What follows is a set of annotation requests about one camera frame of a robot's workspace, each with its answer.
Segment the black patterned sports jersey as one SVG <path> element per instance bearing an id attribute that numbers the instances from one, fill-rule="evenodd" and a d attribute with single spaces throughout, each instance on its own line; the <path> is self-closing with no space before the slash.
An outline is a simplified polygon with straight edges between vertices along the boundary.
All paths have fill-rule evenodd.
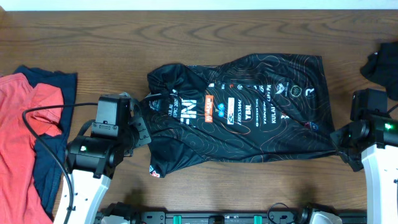
<path id="1" fill-rule="evenodd" d="M 163 65 L 140 107 L 149 172 L 163 178 L 207 161 L 263 163 L 333 155 L 322 58 L 250 54 L 222 65 Z"/>

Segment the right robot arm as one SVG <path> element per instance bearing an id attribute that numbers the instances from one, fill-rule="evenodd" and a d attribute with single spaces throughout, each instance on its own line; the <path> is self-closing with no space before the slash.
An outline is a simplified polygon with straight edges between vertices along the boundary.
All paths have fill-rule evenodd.
<path id="1" fill-rule="evenodd" d="M 397 121 L 367 114 L 330 137 L 342 160 L 365 173 L 367 222 L 397 223 Z"/>

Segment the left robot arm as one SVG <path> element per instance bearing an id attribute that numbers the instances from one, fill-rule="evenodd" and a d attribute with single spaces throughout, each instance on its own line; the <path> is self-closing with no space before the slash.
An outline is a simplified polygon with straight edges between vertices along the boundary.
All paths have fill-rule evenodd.
<path id="1" fill-rule="evenodd" d="M 139 102 L 127 93 L 102 95 L 96 118 L 68 143 L 62 197 L 55 223 L 134 223 L 127 212 L 97 214 L 116 167 L 151 142 Z"/>

